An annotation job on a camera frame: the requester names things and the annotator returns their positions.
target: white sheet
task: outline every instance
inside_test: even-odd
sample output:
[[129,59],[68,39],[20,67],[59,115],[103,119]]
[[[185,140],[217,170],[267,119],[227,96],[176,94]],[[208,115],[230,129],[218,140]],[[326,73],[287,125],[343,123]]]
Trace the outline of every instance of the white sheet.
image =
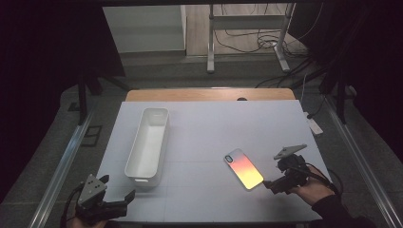
[[161,183],[137,189],[123,221],[279,222],[319,219],[295,195],[276,194],[263,184],[246,191],[223,161],[240,148],[265,180],[283,174],[273,157],[283,146],[306,143],[297,152],[329,177],[298,101],[125,102],[97,177],[110,175],[106,201],[121,200],[134,187],[125,163],[144,109],[169,110],[169,137]]

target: smartphone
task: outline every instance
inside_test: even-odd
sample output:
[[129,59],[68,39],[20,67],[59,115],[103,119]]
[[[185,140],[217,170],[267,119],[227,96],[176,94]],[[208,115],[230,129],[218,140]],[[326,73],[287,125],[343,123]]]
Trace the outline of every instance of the smartphone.
[[241,149],[235,149],[225,155],[224,161],[231,167],[246,189],[250,190],[263,182],[263,176]]

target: table leg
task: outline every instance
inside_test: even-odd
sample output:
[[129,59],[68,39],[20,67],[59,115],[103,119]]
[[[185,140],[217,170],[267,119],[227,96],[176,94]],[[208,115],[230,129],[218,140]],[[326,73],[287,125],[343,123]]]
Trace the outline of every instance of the table leg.
[[207,56],[207,73],[214,73],[214,14],[213,5],[210,5],[210,15],[209,15],[209,32],[208,32],[208,56]]
[[287,64],[287,61],[284,58],[282,43],[284,42],[285,35],[287,33],[288,26],[290,25],[291,14],[293,13],[295,3],[290,3],[285,11],[284,21],[282,22],[281,33],[278,37],[278,42],[276,43],[274,50],[278,57],[279,64],[281,65],[281,69],[283,72],[290,71],[290,67]]

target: white tray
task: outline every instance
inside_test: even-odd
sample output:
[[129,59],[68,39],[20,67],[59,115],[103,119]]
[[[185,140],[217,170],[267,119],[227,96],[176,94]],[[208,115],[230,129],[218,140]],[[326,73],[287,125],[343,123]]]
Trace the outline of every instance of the white tray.
[[161,179],[168,136],[168,110],[146,108],[125,167],[137,186],[157,186]]

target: gray floor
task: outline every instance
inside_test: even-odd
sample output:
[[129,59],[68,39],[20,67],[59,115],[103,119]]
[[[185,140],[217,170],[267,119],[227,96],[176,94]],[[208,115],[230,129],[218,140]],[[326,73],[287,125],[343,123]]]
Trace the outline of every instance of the gray floor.
[[[215,74],[206,73],[205,61],[205,58],[184,57],[180,53],[126,54],[123,55],[126,77],[117,78],[137,88],[254,87],[264,79],[283,75],[277,59],[273,55],[221,56],[217,58]],[[300,61],[292,60],[291,67],[295,67]],[[301,72],[293,80],[300,79],[307,71]],[[305,111],[315,112],[322,101],[317,90],[320,80],[317,78],[304,87],[302,107]],[[104,88],[103,94],[101,96],[87,95],[90,101],[97,101],[90,126],[102,126],[100,138],[94,146],[90,146],[94,143],[93,138],[84,138],[65,184],[48,217],[46,227],[58,226],[70,191],[88,174],[96,174],[120,103],[125,99],[125,91],[107,81],[102,79],[100,81]],[[282,85],[287,86],[291,82],[292,80],[289,80]],[[300,98],[302,88],[296,89],[294,92]],[[63,94],[61,107],[53,125],[29,165],[0,205],[1,227],[27,227],[29,225],[78,123],[78,113],[68,111],[70,105],[77,102],[76,87],[68,89]],[[315,120],[324,131],[323,135],[317,137],[316,140],[327,166],[337,172],[343,180],[343,201],[353,216],[366,216],[372,219],[377,227],[388,227],[366,183],[359,174],[348,147],[335,128],[335,123],[328,112],[329,108],[325,104],[315,116]],[[403,211],[402,163],[357,112],[352,100],[346,101],[346,119],[356,142],[365,153],[397,211]]]

